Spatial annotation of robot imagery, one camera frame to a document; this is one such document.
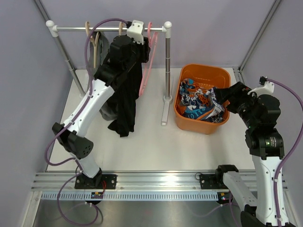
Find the pink plastic hanger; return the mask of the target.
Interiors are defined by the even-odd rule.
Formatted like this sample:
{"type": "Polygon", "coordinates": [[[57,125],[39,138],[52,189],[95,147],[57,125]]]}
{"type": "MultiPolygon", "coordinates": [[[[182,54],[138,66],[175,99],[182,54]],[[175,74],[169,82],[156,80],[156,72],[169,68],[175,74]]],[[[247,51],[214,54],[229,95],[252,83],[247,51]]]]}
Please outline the pink plastic hanger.
{"type": "Polygon", "coordinates": [[[151,35],[152,22],[148,23],[147,28],[148,28],[147,37],[148,37],[149,48],[151,50],[151,53],[150,53],[148,62],[144,66],[143,77],[142,77],[142,81],[141,81],[141,85],[140,85],[140,89],[139,89],[139,96],[142,96],[144,94],[144,90],[147,86],[147,83],[148,83],[148,80],[150,77],[150,73],[151,73],[151,69],[152,69],[155,52],[156,52],[157,41],[158,41],[157,32],[155,32],[153,35],[151,35]]]}

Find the black shorts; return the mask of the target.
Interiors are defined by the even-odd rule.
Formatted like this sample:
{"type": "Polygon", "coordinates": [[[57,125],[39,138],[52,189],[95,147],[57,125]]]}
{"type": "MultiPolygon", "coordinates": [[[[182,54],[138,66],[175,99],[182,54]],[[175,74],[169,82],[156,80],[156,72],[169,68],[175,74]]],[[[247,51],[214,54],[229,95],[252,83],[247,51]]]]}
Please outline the black shorts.
{"type": "Polygon", "coordinates": [[[120,137],[127,137],[134,131],[136,100],[143,77],[140,48],[134,43],[112,43],[109,50],[109,65],[115,70],[111,83],[115,93],[108,102],[116,109],[117,117],[108,128],[120,137]]]}

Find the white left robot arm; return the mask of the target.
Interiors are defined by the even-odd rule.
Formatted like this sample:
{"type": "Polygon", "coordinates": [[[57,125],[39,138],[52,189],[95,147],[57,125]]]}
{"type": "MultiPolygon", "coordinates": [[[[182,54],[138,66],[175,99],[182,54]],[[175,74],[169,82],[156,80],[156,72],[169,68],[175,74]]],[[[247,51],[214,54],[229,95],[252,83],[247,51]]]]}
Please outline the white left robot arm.
{"type": "Polygon", "coordinates": [[[113,39],[107,56],[90,82],[90,89],[75,111],[62,124],[55,123],[53,132],[60,145],[77,162],[81,174],[78,180],[90,188],[102,183],[102,170],[91,152],[93,142],[86,133],[101,107],[109,102],[117,116],[110,129],[121,137],[134,131],[136,100],[143,78],[142,64],[149,60],[149,39],[135,41],[127,35],[113,39]]]}

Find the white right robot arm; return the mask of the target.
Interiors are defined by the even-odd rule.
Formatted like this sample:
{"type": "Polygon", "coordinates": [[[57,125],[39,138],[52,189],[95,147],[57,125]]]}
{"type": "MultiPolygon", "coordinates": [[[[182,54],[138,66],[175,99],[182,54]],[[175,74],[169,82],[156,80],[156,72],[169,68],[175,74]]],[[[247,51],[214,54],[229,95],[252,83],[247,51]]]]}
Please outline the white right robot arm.
{"type": "Polygon", "coordinates": [[[264,82],[251,89],[241,82],[215,88],[218,103],[229,102],[227,110],[245,123],[245,142],[255,167],[255,197],[232,165],[218,166],[214,182],[227,187],[241,210],[243,227],[292,227],[284,205],[281,164],[285,157],[282,136],[275,128],[281,114],[280,102],[272,96],[274,84],[264,82]]]}

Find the blue orange patterned shorts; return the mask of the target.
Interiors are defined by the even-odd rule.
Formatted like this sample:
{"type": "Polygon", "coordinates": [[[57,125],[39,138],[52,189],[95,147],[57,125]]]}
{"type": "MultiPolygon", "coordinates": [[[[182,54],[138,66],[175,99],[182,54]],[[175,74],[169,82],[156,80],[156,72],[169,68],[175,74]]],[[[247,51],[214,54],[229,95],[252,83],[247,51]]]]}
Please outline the blue orange patterned shorts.
{"type": "Polygon", "coordinates": [[[210,123],[224,121],[225,108],[217,102],[213,87],[206,89],[201,83],[186,78],[181,81],[178,94],[177,111],[183,117],[210,123]]]}

